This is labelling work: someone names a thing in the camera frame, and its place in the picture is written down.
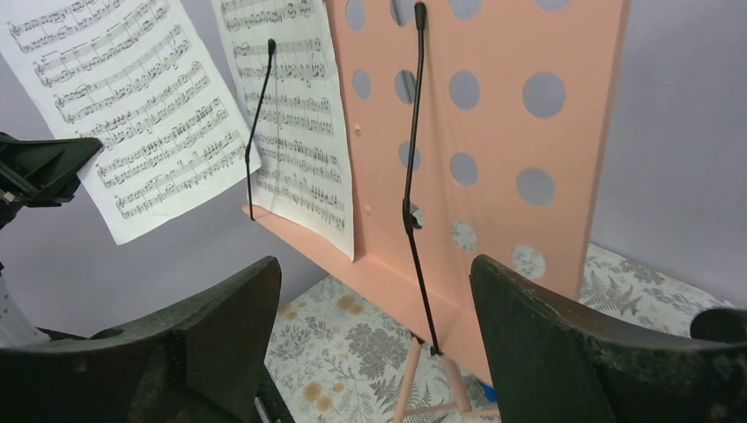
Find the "pink music stand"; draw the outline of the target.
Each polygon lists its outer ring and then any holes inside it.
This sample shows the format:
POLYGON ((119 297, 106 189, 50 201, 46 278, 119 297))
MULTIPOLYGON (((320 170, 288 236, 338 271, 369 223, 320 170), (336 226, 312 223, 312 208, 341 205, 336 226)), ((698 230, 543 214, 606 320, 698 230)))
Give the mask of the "pink music stand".
POLYGON ((576 298, 625 36, 626 1, 427 1, 425 30, 388 1, 328 1, 351 157, 356 258, 264 209, 271 232, 414 334, 434 341, 454 395, 489 382, 469 282, 474 256, 544 260, 576 298))

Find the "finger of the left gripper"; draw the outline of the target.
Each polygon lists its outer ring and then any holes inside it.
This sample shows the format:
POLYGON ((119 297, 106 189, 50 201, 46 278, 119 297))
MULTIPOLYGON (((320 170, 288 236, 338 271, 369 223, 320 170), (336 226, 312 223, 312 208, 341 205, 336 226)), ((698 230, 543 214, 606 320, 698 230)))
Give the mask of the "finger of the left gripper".
POLYGON ((78 172, 100 152, 95 137, 19 140, 1 134, 1 200, 26 207, 57 207, 75 196, 78 172))

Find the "sheet music page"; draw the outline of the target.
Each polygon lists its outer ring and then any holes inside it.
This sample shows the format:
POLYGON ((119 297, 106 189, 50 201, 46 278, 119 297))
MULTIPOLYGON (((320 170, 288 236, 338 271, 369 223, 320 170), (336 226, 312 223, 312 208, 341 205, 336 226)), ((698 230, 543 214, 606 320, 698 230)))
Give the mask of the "sheet music page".
POLYGON ((337 61, 323 1, 212 4, 241 109, 261 161, 264 209, 354 253, 351 162, 337 61))
POLYGON ((80 171, 117 244, 256 171, 250 130, 179 1, 4 1, 1 53, 80 171))

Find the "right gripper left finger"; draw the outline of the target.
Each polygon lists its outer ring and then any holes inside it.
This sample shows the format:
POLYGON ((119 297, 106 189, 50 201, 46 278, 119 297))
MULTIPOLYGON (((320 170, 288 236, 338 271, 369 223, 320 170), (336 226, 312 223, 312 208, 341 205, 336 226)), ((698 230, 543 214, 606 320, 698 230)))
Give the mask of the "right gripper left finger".
POLYGON ((258 422, 281 291, 266 256, 216 285, 89 338, 1 351, 4 422, 258 422))

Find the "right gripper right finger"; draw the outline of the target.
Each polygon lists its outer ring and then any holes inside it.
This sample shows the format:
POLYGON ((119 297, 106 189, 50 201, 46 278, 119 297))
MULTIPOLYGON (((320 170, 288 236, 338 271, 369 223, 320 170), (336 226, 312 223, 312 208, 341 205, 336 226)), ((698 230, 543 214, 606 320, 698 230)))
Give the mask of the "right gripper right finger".
POLYGON ((746 341, 624 322, 477 256, 470 286, 505 422, 743 422, 746 341))

